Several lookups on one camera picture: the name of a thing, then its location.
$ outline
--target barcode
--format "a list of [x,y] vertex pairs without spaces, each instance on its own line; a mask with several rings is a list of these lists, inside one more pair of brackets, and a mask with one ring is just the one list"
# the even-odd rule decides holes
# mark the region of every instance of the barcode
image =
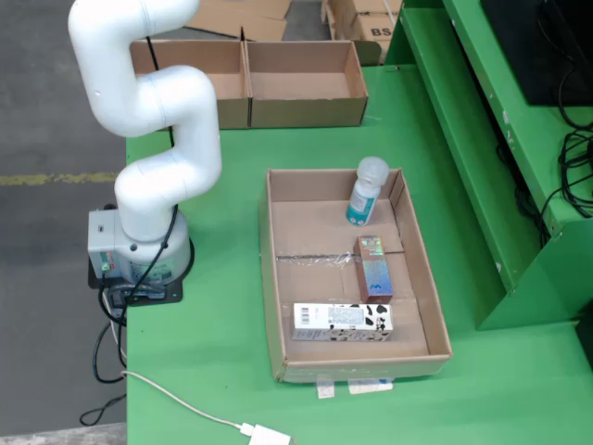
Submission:
[[309,324],[309,308],[300,309],[300,321],[303,324]]

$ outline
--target green workbench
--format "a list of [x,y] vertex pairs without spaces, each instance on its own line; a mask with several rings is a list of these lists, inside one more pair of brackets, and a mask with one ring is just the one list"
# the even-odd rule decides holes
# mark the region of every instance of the green workbench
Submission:
[[[177,304],[130,308],[128,364],[199,409],[278,429],[304,444],[591,443],[593,375],[570,323],[476,327],[503,284],[438,110],[415,65],[364,70],[359,128],[221,132],[223,169],[181,205],[196,263]],[[128,161],[169,147],[166,133],[128,140]],[[355,168],[376,155],[401,167],[423,232],[454,357],[439,375],[351,396],[338,385],[275,382],[259,266],[259,199],[267,169]],[[247,444],[130,378],[130,445]]]

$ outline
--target open cardboard box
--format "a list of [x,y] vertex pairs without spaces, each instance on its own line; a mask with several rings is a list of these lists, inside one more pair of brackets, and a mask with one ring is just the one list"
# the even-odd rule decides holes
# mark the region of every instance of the open cardboard box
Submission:
[[[391,171],[371,222],[350,224],[355,170],[268,171],[260,203],[261,269],[274,378],[431,375],[452,356],[435,280],[401,170]],[[360,303],[352,250],[380,235],[394,288],[394,332],[386,342],[294,341],[293,303]]]
[[281,41],[290,0],[202,0],[187,28],[248,40]]
[[[222,129],[248,127],[251,94],[242,42],[153,40],[152,43],[161,69],[189,65],[207,74],[216,90],[219,126]],[[133,42],[131,51],[137,75],[155,70],[146,41]]]
[[247,42],[251,127],[360,125],[368,92],[351,42]]

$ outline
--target black monitor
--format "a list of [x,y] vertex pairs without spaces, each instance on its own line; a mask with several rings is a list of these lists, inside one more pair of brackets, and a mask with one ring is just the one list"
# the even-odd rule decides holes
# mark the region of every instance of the black monitor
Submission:
[[482,0],[498,43],[532,105],[593,105],[591,0]]
[[590,0],[546,0],[543,13],[557,30],[566,53],[574,60],[589,90],[593,91],[593,2]]

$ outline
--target packing tape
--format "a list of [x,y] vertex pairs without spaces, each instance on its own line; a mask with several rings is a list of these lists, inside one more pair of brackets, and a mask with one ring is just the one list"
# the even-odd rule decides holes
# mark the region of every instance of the packing tape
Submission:
[[395,27],[396,26],[396,18],[393,17],[393,13],[391,12],[391,8],[389,8],[389,4],[387,3],[387,0],[383,0],[383,4],[385,5],[385,9],[387,10],[387,14],[389,14],[389,18],[391,19],[391,23]]

